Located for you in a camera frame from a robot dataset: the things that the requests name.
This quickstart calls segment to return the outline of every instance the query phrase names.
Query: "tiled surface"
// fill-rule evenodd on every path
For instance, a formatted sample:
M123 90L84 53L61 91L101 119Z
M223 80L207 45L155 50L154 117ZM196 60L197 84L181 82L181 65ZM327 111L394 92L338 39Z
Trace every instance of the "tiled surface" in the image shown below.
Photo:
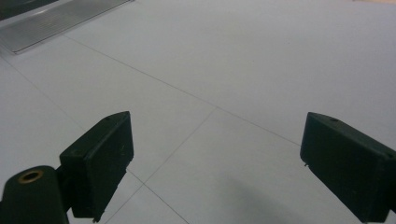
M396 147L395 15L348 0L137 0L67 35L295 143L315 111Z
M181 217L146 186L143 186L107 223L186 224Z
M135 157L102 223L359 223L292 142L314 111L396 148L395 11L136 0L21 55L0 49L0 184L130 110Z
M147 184L190 223L359 223L298 146L221 110Z
M142 181L214 109L71 40L14 66L86 130L107 115L131 111L130 170Z

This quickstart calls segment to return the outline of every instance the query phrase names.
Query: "silver metal panel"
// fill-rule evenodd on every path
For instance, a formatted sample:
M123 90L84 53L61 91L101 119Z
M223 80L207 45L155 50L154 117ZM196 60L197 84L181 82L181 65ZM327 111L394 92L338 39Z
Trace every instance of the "silver metal panel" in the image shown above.
M14 53L27 49L129 0L74 0L0 28L0 44Z

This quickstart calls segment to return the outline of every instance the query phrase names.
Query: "bolt hole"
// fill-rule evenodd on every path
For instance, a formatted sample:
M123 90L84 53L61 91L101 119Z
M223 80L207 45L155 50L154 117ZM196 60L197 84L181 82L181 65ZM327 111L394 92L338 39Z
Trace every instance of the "bolt hole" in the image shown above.
M21 184L29 184L35 182L37 179L43 176L43 172L41 170L30 171L24 175L21 175L18 181Z

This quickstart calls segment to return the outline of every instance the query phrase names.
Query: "brass ring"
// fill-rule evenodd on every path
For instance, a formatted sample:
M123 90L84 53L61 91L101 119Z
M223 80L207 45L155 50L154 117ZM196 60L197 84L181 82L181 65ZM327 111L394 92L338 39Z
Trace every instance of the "brass ring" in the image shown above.
M44 172L42 170L32 170L21 175L20 178L18 178L18 182L20 182L20 184L29 184L37 181L43 174Z

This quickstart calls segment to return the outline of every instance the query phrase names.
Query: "white floor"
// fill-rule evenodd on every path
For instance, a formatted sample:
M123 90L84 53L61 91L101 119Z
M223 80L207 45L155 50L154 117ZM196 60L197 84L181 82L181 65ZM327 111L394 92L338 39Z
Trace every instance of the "white floor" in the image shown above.
M1 49L0 190L130 110L135 157L101 223L359 223L299 145L313 111L396 149L395 21L351 0L136 0Z

